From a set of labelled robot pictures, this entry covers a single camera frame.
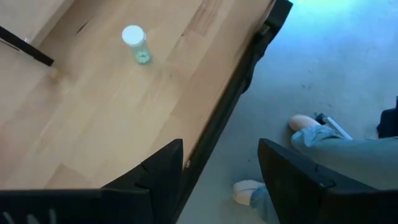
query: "bottle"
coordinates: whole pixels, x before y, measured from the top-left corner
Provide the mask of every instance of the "bottle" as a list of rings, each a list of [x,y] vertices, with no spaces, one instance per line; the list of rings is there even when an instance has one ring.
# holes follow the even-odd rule
[[[152,60],[145,32],[139,26],[127,26],[122,32],[122,39],[130,47],[140,65],[146,65]]]

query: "white shoe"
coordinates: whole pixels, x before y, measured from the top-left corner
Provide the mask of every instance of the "white shoe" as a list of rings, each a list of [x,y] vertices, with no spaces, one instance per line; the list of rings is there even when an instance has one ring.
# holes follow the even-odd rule
[[[316,125],[321,125],[318,123],[318,121],[315,121],[314,119],[310,118],[309,116],[305,116],[302,114],[296,114],[293,117],[291,117],[289,121],[289,126],[293,131],[300,131],[303,128],[309,127],[309,126],[316,126]]]
[[[264,183],[260,183],[254,180],[240,181],[233,186],[233,198],[236,202],[242,205],[250,205],[250,198],[253,192],[264,186]]]

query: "jeans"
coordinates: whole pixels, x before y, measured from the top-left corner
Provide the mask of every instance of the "jeans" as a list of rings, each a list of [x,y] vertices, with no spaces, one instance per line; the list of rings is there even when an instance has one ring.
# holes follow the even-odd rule
[[[398,138],[346,140],[327,126],[296,132],[292,144],[303,155],[331,170],[379,190],[398,189]],[[268,224],[279,223],[266,187],[251,196],[252,208]]]

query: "black pole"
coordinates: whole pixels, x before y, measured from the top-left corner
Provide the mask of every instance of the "black pole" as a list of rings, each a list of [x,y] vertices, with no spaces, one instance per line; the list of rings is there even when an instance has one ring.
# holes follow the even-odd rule
[[[37,50],[27,42],[21,40],[19,37],[14,35],[12,32],[9,32],[5,28],[0,26],[0,38],[6,41],[8,44],[18,48],[19,50],[29,54],[36,60],[42,62],[47,66],[51,66],[54,62],[49,56],[43,54],[41,51]]]

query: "wooden tabletop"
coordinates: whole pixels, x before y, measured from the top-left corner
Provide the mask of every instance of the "wooden tabletop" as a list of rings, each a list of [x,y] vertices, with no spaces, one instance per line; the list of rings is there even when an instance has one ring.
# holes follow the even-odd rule
[[[0,61],[0,188],[101,187],[175,138],[187,161],[270,8],[75,1],[40,46],[56,69],[20,53]],[[147,34],[150,65],[138,65],[121,38],[131,24]]]

